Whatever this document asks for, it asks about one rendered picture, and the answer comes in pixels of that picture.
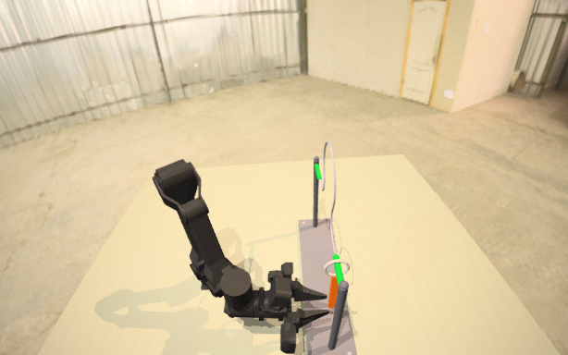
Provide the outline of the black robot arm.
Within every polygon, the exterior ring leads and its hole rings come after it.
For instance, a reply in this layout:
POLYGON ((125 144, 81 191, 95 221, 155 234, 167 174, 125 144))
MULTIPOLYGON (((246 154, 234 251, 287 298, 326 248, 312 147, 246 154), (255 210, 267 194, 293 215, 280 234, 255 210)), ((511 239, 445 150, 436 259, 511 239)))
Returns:
MULTIPOLYGON (((249 273, 233 265, 224 255, 208 217, 209 209, 201 196, 201 178, 192 162, 184 159, 158 168, 153 183, 166 206, 178 212, 192 246, 190 268, 215 298, 224 296, 224 313, 229 317, 253 317, 254 289, 249 273), (195 198, 198 187, 198 197, 195 198), (195 198, 195 199, 194 199, 195 198)), ((271 284, 263 312, 287 315, 292 298, 291 278, 283 271, 269 271, 271 284)))

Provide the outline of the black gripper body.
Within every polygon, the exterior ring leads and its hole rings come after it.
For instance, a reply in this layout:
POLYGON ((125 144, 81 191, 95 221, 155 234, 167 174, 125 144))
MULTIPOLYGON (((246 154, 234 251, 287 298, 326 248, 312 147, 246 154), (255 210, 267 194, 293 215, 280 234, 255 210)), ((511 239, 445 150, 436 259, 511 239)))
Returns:
POLYGON ((296 328, 297 328, 297 312, 292 312, 292 299, 294 299, 296 282, 292 281, 294 273, 293 263, 284 263, 281 265, 280 271, 284 272, 285 277, 291 278, 292 298, 285 308, 287 308, 287 315, 276 315, 268 312, 263 312, 263 304, 268 303, 269 292, 265 291, 265 287, 259 287, 259 290, 254 290, 253 300, 253 317, 259 318, 259 321, 264 319, 278 319, 283 321, 280 325, 280 350, 286 354, 295 354, 297 345, 296 328))

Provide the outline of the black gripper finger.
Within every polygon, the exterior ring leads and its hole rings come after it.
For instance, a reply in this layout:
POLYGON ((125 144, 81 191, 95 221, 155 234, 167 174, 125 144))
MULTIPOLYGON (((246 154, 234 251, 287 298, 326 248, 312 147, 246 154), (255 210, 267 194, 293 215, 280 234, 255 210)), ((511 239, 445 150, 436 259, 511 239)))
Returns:
POLYGON ((297 328, 296 334, 299 333, 299 329, 308 323, 315 321, 316 319, 329 314, 329 310, 303 310, 297 308, 297 328))
POLYGON ((320 293, 300 284, 297 277, 295 278, 295 282, 294 301, 325 300, 327 298, 327 294, 320 293))

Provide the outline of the orange handle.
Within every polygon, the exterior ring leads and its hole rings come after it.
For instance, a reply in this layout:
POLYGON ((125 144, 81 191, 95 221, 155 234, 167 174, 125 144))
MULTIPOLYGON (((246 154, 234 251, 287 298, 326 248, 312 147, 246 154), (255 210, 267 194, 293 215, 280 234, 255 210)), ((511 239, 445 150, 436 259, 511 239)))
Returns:
POLYGON ((342 259, 335 259, 335 260, 329 261, 325 265, 324 273, 326 275, 331 276, 331 286, 330 286, 330 291, 329 291, 329 295, 328 295, 328 308, 329 309, 335 308, 335 304, 336 304, 336 301, 337 301, 337 294, 338 294, 337 276, 336 276, 336 274, 332 274, 332 273, 327 271, 327 268, 333 263, 345 263, 347 265, 346 269, 342 272, 343 274, 346 274, 350 270, 350 264, 347 263, 347 261, 342 260, 342 259))

